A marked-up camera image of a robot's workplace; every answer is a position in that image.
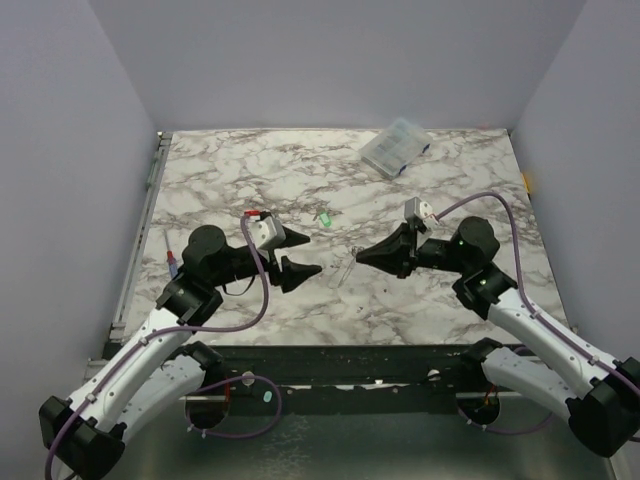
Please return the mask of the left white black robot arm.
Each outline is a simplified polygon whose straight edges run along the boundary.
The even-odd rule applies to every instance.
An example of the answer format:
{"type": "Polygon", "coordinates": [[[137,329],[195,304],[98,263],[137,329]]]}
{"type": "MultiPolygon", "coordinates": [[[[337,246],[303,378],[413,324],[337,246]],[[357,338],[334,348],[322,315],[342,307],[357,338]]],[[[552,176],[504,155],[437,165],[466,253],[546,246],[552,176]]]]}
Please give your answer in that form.
{"type": "Polygon", "coordinates": [[[48,454],[44,476],[60,460],[82,479],[101,479],[118,462],[132,427],[120,419],[155,370],[193,334],[211,332],[207,321],[223,303],[226,286],[259,279],[262,304],[256,316],[228,327],[236,333],[257,325],[269,306],[269,288],[289,293],[319,274],[318,265],[276,258],[275,250],[309,243],[309,236],[283,226],[269,212],[248,211],[240,220],[245,246],[228,245],[215,225],[196,228],[182,252],[182,265],[164,287],[155,309],[119,352],[67,398],[52,396],[38,412],[48,454]]]}

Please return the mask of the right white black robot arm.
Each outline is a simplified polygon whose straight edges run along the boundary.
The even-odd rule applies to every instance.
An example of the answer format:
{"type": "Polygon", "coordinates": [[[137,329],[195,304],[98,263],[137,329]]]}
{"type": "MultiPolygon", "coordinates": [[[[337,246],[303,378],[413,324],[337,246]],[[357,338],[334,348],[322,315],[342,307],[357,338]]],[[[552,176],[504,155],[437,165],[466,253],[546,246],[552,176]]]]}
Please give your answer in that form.
{"type": "Polygon", "coordinates": [[[500,248],[490,223],[467,217],[448,240],[427,238],[419,219],[360,251],[360,264],[406,278],[418,268],[459,274],[453,290],[460,303],[504,329],[528,348],[526,360],[492,340],[459,367],[461,383],[481,391],[489,384],[533,400],[564,420],[592,453],[611,457],[639,431],[639,362],[625,361],[588,344],[533,304],[519,282],[493,261],[500,248]]]}

